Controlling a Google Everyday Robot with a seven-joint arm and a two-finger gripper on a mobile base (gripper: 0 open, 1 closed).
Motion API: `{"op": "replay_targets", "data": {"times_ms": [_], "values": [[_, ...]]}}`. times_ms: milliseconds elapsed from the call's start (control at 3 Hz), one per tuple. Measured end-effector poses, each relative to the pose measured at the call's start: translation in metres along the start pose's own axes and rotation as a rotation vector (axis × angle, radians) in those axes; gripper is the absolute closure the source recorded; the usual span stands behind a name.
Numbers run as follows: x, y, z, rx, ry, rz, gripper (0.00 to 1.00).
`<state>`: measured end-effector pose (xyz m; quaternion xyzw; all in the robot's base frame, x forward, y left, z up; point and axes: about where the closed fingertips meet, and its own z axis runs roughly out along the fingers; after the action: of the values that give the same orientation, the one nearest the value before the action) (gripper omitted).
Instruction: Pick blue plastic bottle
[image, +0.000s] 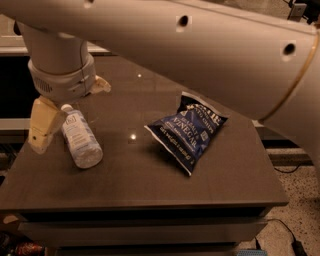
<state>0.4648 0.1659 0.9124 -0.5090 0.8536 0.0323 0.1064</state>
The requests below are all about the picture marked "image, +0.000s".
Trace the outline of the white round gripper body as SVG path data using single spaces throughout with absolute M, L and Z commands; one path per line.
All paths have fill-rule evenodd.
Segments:
M 81 61 L 81 67 L 66 74 L 49 74 L 28 62 L 35 89 L 54 103 L 72 103 L 86 96 L 95 83 L 94 58 L 88 54 Z

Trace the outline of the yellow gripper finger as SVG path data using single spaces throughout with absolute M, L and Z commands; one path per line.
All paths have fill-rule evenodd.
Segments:
M 96 75 L 94 83 L 89 90 L 91 94 L 98 94 L 100 92 L 109 93 L 111 91 L 111 85 L 102 77 Z
M 49 99 L 40 96 L 32 106 L 28 143 L 37 154 L 44 154 L 60 130 L 66 113 Z

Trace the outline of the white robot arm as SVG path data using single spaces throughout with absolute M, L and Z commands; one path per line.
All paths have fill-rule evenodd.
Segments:
M 0 0 L 0 11 L 95 43 L 257 120 L 320 167 L 313 26 L 202 0 Z

